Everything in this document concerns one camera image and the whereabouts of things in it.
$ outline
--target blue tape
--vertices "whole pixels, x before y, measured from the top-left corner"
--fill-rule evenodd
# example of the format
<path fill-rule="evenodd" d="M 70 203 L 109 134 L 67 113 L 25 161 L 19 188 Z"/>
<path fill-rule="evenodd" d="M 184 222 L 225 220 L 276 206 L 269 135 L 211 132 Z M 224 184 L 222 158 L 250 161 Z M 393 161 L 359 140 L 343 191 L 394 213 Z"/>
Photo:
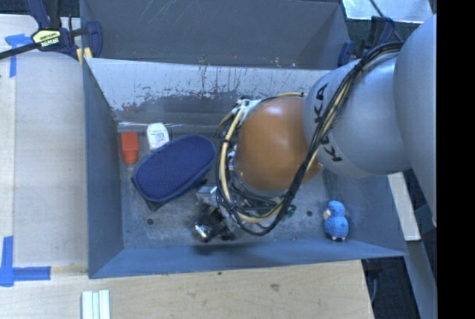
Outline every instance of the blue tape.
<path fill-rule="evenodd" d="M 3 239 L 1 252 L 0 286 L 12 287 L 15 282 L 24 280 L 50 280 L 51 267 L 39 266 L 32 268 L 13 267 L 13 236 Z"/>
<path fill-rule="evenodd" d="M 5 41 L 14 49 L 18 46 L 29 45 L 33 43 L 29 36 L 24 34 L 16 34 L 14 36 L 6 36 Z M 10 78 L 16 75 L 16 55 L 12 56 L 10 60 Z"/>

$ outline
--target yellow cable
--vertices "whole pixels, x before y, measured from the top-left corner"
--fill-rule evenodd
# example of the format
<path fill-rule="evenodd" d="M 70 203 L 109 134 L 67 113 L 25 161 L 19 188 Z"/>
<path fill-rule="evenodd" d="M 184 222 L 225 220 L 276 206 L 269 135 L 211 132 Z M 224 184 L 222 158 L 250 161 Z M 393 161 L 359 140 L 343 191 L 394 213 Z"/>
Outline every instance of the yellow cable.
<path fill-rule="evenodd" d="M 236 127 L 238 126 L 240 118 L 244 115 L 244 102 L 241 104 L 240 109 L 238 113 L 236 114 L 236 117 L 232 121 L 231 126 L 229 127 L 228 132 L 226 133 L 226 136 L 224 137 L 224 143 L 223 147 L 221 148 L 221 155 L 220 155 L 220 165 L 219 165 L 219 170 L 220 170 L 220 178 L 221 178 L 221 188 L 224 193 L 224 197 L 228 201 L 228 203 L 232 204 L 232 199 L 231 195 L 228 190 L 228 185 L 226 182 L 226 155 L 228 151 L 228 144 L 229 140 L 232 137 L 232 134 L 234 133 Z M 244 214 L 241 214 L 240 212 L 237 212 L 236 214 L 239 216 L 241 220 L 244 220 L 248 223 L 260 223 L 266 219 L 269 219 L 271 216 L 277 214 L 282 208 L 282 202 L 277 204 L 268 214 L 261 216 L 261 217 L 251 217 L 251 216 L 246 216 Z"/>

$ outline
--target blue clamp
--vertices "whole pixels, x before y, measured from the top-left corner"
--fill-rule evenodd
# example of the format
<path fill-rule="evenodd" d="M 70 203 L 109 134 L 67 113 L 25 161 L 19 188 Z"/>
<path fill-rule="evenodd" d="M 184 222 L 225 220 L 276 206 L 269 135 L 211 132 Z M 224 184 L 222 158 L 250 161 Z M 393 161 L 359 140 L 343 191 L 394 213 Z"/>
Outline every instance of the blue clamp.
<path fill-rule="evenodd" d="M 59 16 L 61 0 L 25 0 L 27 11 L 38 24 L 38 30 L 31 36 L 31 43 L 0 53 L 0 59 L 15 56 L 30 50 L 55 51 L 78 58 L 79 47 L 74 43 L 77 36 L 88 36 L 92 56 L 99 57 L 102 51 L 102 28 L 98 21 L 88 21 L 85 27 L 73 30 L 71 17 L 69 30 L 62 27 Z"/>
<path fill-rule="evenodd" d="M 50 280 L 51 267 L 31 268 L 13 267 L 13 236 L 4 237 L 1 252 L 0 286 L 12 287 L 15 282 L 24 280 Z"/>

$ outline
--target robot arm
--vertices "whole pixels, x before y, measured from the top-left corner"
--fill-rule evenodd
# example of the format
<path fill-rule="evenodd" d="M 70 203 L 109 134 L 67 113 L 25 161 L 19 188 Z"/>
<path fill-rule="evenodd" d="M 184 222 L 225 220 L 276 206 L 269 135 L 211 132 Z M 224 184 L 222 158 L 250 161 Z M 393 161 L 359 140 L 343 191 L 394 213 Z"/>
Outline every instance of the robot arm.
<path fill-rule="evenodd" d="M 323 167 L 352 178 L 412 168 L 435 222 L 435 26 L 434 16 L 405 43 L 369 50 L 305 97 L 237 108 L 218 160 L 223 216 L 264 235 Z"/>

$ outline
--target navy fabric case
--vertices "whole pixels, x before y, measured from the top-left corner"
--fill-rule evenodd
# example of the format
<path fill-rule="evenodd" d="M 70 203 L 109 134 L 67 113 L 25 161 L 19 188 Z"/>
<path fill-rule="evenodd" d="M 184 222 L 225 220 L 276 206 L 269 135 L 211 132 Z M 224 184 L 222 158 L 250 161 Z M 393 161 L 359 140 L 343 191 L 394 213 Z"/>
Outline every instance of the navy fabric case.
<path fill-rule="evenodd" d="M 211 140 L 187 134 L 149 154 L 135 169 L 134 183 L 146 200 L 168 202 L 198 187 L 215 158 Z"/>

